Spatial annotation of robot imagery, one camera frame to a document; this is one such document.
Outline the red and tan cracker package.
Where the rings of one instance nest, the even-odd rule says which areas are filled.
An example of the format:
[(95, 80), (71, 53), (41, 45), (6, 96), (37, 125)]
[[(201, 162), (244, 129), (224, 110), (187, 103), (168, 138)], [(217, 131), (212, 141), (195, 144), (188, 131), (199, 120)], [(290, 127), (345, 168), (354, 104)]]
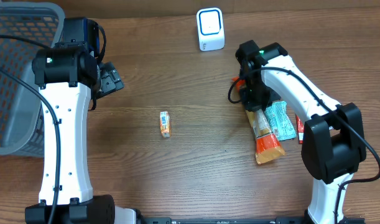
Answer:
[(265, 164), (284, 156), (285, 150), (277, 140), (263, 110), (245, 110), (245, 113), (256, 142), (255, 158), (257, 164)]

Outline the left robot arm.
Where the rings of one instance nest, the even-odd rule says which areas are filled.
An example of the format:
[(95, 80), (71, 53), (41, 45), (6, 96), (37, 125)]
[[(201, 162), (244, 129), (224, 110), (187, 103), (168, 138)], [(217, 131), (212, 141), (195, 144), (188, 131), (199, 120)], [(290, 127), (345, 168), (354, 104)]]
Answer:
[(96, 196), (88, 172), (87, 115), (98, 99), (124, 83), (103, 62), (103, 28), (85, 17), (65, 19), (62, 39), (32, 61), (44, 114), (44, 173), (39, 201), (25, 210), (27, 223), (140, 223), (133, 208)]

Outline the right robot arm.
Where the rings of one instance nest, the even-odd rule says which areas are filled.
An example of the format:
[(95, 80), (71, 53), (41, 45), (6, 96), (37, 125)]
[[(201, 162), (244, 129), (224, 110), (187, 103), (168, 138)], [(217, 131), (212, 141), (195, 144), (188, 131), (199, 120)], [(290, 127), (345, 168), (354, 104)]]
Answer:
[(284, 100), (304, 124), (301, 156), (313, 177), (310, 205), (298, 223), (364, 223), (343, 214), (346, 187), (366, 159), (362, 115), (315, 86), (277, 42), (258, 47), (249, 40), (235, 53), (240, 64), (239, 102), (259, 115)]

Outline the red snack stick package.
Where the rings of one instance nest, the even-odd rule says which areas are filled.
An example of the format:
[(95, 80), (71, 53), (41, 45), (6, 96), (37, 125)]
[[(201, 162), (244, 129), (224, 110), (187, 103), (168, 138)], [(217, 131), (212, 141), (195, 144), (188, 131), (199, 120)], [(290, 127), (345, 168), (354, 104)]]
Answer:
[(295, 115), (295, 118), (296, 118), (296, 123), (297, 123), (297, 133), (298, 133), (299, 144), (303, 144), (303, 141), (304, 141), (304, 124), (297, 115)]

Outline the light blue tissue pack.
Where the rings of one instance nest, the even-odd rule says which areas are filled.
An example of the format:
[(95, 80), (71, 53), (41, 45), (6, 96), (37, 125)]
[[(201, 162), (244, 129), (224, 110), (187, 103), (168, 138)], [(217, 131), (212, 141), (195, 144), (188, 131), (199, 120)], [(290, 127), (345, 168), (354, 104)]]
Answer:
[(296, 137), (295, 128), (287, 115), (287, 103), (285, 101), (273, 102), (266, 108), (264, 114), (279, 141)]

